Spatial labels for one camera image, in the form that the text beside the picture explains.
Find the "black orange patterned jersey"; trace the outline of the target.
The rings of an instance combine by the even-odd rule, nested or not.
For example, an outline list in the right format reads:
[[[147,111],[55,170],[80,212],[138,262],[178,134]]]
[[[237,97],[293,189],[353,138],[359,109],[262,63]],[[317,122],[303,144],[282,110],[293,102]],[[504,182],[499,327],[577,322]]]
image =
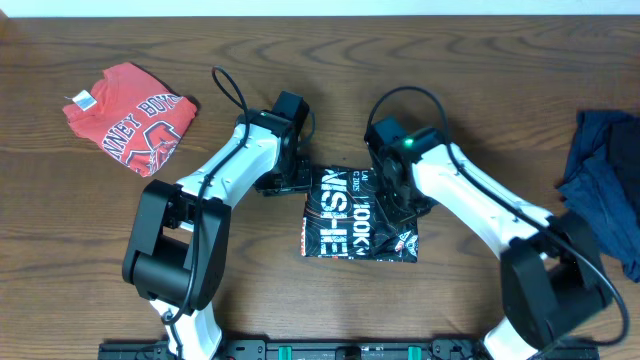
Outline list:
[[[315,167],[302,217],[304,257],[415,263],[416,223],[393,225],[375,193],[371,169]]]

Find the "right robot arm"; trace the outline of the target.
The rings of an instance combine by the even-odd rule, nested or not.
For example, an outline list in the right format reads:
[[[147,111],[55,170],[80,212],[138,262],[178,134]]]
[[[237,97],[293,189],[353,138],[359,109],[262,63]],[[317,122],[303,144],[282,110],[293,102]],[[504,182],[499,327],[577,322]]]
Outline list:
[[[434,128],[407,133],[392,117],[364,140],[379,178],[376,201],[393,225],[442,205],[500,261],[501,322],[481,342],[488,359],[596,359],[593,342],[570,337],[613,300],[587,222],[518,197],[476,167]]]

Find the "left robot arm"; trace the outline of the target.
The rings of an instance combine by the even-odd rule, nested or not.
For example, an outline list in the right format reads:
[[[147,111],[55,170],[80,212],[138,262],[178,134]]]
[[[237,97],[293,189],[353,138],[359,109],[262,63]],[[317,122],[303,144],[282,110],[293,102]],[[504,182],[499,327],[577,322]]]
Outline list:
[[[122,277],[158,312],[172,358],[211,359],[222,342],[212,299],[240,200],[251,189],[265,197],[310,189],[310,159],[298,145],[310,115],[301,96],[283,91],[270,110],[245,109],[231,139],[195,172],[144,188]]]

